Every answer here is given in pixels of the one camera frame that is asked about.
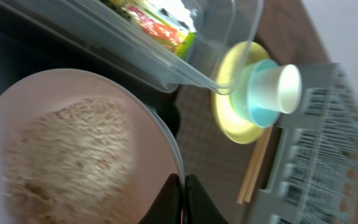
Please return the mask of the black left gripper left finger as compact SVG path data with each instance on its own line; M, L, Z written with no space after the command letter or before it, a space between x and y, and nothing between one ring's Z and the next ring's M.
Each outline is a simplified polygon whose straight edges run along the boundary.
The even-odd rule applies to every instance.
M139 224L180 224L182 189L177 174L170 174Z

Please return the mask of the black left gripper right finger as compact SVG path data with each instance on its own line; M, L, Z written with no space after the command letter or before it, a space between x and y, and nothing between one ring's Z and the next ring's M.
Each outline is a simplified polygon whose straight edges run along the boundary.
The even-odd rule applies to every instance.
M228 224L221 215L207 191L196 175L185 179L187 223L189 224Z

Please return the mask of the rice food waste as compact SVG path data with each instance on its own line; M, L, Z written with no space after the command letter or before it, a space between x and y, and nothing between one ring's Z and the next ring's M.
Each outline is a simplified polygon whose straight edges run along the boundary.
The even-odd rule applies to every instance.
M85 98L22 127L4 154L16 223L136 223L135 153L118 100Z

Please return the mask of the white bowl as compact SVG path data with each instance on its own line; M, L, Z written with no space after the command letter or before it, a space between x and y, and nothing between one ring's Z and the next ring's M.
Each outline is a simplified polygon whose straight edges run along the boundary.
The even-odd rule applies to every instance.
M138 219L148 212L170 174L183 185L183 164L176 141L165 123L132 93L95 73L54 69L33 74L0 96L0 223L16 223L7 208L4 154L23 126L85 98L120 101L127 115L130 145L135 153L134 187Z

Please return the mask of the green pandan cake wrapper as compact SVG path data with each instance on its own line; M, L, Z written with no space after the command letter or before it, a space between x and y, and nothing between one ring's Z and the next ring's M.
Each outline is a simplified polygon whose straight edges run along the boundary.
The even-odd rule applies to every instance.
M108 8L150 36L153 40L184 59L196 32L166 17L145 0L101 0Z

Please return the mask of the white tissue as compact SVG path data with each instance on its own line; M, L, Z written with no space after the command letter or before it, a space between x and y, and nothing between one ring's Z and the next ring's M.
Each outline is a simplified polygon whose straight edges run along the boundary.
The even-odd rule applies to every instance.
M159 13L180 23L190 32L196 32L194 21L191 18L191 11L185 8L181 0L148 0Z

